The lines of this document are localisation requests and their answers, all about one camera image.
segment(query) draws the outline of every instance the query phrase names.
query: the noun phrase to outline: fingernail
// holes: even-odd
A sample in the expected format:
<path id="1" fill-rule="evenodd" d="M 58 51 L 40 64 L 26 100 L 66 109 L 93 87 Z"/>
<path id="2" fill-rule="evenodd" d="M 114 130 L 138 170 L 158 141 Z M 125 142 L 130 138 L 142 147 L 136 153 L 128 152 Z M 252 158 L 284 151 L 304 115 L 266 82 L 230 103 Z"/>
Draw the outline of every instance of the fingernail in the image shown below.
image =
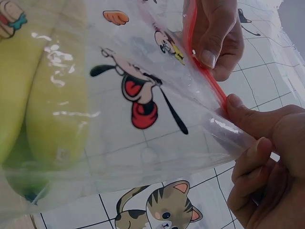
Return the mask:
<path id="1" fill-rule="evenodd" d="M 244 105 L 242 100 L 235 94 L 229 96 L 229 103 L 233 108 L 238 108 Z"/>
<path id="2" fill-rule="evenodd" d="M 260 167 L 260 168 L 257 168 L 256 170 L 254 170 L 252 173 L 250 173 L 248 175 L 248 178 L 254 179 L 254 178 L 258 177 L 260 175 L 261 171 L 262 171 L 262 168 L 263 167 Z"/>
<path id="3" fill-rule="evenodd" d="M 248 156 L 253 156 L 254 154 L 256 154 L 256 152 L 258 150 L 258 146 L 263 139 L 264 139 L 264 137 L 261 137 L 260 139 L 258 139 L 256 141 L 255 145 L 247 151 Z"/>
<path id="4" fill-rule="evenodd" d="M 214 68 L 216 64 L 216 56 L 208 50 L 203 50 L 201 53 L 201 61 L 210 68 Z"/>

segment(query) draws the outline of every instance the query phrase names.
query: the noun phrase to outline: red zipper seal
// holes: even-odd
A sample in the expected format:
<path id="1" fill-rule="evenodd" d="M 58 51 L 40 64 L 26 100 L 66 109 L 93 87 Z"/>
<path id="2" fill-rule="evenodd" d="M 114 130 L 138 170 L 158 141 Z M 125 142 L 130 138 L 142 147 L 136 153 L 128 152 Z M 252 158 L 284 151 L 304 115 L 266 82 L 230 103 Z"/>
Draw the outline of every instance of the red zipper seal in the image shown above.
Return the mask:
<path id="1" fill-rule="evenodd" d="M 187 11 L 186 17 L 183 16 L 184 26 L 183 26 L 183 41 L 186 44 L 185 47 L 187 48 L 187 51 L 190 56 L 193 56 L 192 51 L 192 41 L 193 41 L 193 31 L 196 24 L 197 19 L 197 3 L 194 0 L 189 0 L 190 5 L 189 9 Z M 226 99 L 227 96 L 225 95 L 224 91 L 221 89 L 221 87 L 218 85 L 214 77 L 211 75 L 210 71 L 203 67 L 201 63 L 193 56 L 193 60 L 200 70 L 200 72 L 205 76 L 209 84 L 211 85 L 212 89 L 215 91 L 218 99 L 220 100 L 220 105 L 223 107 L 223 109 L 226 111 Z"/>

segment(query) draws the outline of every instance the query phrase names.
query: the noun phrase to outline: cartoon cat face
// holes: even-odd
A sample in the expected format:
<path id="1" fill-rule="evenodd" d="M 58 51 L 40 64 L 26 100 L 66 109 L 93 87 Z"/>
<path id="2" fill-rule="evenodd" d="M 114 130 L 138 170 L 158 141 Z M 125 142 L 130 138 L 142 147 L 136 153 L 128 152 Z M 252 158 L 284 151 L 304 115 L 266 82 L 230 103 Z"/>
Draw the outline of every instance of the cartoon cat face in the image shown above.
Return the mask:
<path id="1" fill-rule="evenodd" d="M 146 211 L 152 229 L 185 229 L 203 218 L 187 197 L 189 189 L 187 181 L 178 181 L 149 196 Z"/>

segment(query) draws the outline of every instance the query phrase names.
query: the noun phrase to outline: cartoon dog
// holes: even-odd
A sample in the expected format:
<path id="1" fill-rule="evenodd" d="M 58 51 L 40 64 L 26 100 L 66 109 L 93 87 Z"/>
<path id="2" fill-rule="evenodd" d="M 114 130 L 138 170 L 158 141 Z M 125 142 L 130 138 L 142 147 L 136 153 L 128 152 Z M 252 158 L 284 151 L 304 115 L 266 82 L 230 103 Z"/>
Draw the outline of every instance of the cartoon dog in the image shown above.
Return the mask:
<path id="1" fill-rule="evenodd" d="M 0 1 L 0 41 L 13 37 L 25 23 L 26 15 L 19 6 L 10 1 Z"/>
<path id="2" fill-rule="evenodd" d="M 158 86 L 169 106 L 169 109 L 175 119 L 177 125 L 184 134 L 188 134 L 188 130 L 173 109 L 161 85 L 162 81 L 142 69 L 140 66 L 130 63 L 125 58 L 120 57 L 110 49 L 101 48 L 104 57 L 111 57 L 115 65 L 98 65 L 91 69 L 92 77 L 98 76 L 108 70 L 115 69 L 117 74 L 123 77 L 122 93 L 123 96 L 132 102 L 132 124 L 138 129 L 147 129 L 152 126 L 158 118 L 158 107 L 153 101 L 153 87 Z"/>
<path id="3" fill-rule="evenodd" d="M 183 54 L 180 52 L 174 40 L 167 32 L 162 31 L 155 26 L 154 39 L 163 53 L 174 55 L 175 58 L 179 60 L 181 64 L 184 65 Z"/>

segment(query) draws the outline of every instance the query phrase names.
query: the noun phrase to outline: banana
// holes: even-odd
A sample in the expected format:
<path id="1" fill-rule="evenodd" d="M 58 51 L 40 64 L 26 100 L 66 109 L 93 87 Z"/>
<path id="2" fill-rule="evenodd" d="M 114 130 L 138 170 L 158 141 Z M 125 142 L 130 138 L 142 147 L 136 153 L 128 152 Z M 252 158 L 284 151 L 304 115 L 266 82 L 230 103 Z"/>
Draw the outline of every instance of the banana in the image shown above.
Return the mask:
<path id="1" fill-rule="evenodd" d="M 87 139 L 85 30 L 83 1 L 68 1 L 34 76 L 26 112 L 27 135 L 34 157 L 48 169 L 76 162 Z"/>
<path id="2" fill-rule="evenodd" d="M 47 2 L 49 0 L 40 0 L 34 6 L 47 10 L 44 7 Z M 51 34 L 63 8 L 63 0 L 56 2 L 54 12 L 57 14 L 43 13 L 40 14 L 43 17 L 38 17 L 35 8 L 24 11 L 17 4 L 0 0 L 0 163 L 18 137 L 32 79 L 48 42 L 46 37 Z"/>
<path id="3" fill-rule="evenodd" d="M 11 188 L 27 201 L 37 204 L 49 190 L 49 180 L 43 177 L 43 168 L 35 161 L 22 125 L 17 141 L 2 167 Z"/>

